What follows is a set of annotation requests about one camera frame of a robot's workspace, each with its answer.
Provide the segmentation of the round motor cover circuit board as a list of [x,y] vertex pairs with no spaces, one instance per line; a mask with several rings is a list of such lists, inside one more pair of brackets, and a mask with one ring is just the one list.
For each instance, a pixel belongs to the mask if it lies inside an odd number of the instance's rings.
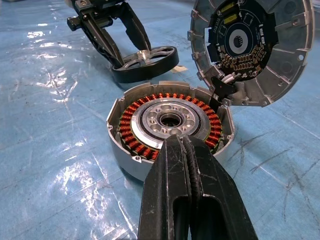
[[[314,33],[312,0],[195,0],[187,38],[213,101],[265,107],[301,77]],[[218,101],[211,77],[236,93]]]

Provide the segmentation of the black-rimmed spoked motor rotor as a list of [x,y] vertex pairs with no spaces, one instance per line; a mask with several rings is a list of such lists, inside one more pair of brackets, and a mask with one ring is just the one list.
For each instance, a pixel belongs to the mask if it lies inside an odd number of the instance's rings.
[[112,67],[114,78],[123,84],[150,80],[160,76],[179,63],[178,50],[174,46],[153,47],[126,56],[124,65]]

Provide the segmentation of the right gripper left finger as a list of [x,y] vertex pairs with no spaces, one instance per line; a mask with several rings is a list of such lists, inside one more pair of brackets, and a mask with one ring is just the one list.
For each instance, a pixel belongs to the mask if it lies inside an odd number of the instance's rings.
[[194,240],[188,167],[193,138],[174,135],[164,140],[144,180],[138,240]]

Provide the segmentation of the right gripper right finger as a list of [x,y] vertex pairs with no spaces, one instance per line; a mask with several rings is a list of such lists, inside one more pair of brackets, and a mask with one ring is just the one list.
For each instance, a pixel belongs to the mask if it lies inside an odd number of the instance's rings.
[[258,240],[238,188],[200,139],[185,140],[191,186],[191,240]]

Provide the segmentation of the silver stator housing copper windings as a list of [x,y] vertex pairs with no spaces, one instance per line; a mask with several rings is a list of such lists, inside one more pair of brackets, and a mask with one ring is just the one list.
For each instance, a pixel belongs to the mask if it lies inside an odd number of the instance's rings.
[[115,100],[106,120],[120,168],[144,181],[171,136],[193,136],[222,161],[235,137],[231,111],[214,106],[212,93],[181,81],[144,83]]

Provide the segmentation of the blue plastic table sheet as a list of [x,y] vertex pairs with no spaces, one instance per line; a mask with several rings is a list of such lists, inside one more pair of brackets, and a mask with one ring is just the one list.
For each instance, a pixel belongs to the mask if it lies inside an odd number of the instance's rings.
[[[0,0],[0,240],[120,240],[143,185],[115,159],[106,119],[130,84],[64,0]],[[320,240],[320,17],[307,66],[267,107],[231,108],[223,167],[259,240]]]

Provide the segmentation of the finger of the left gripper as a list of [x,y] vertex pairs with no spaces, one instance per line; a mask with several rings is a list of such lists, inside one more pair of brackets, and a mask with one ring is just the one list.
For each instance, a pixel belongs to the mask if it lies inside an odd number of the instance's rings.
[[133,45],[140,51],[151,50],[151,43],[141,21],[129,4],[117,4],[115,17],[126,27],[126,34]]
[[94,48],[105,57],[115,68],[124,65],[123,57],[113,38],[105,30],[113,24],[113,19],[109,15],[103,15],[94,10],[79,12],[80,25]]

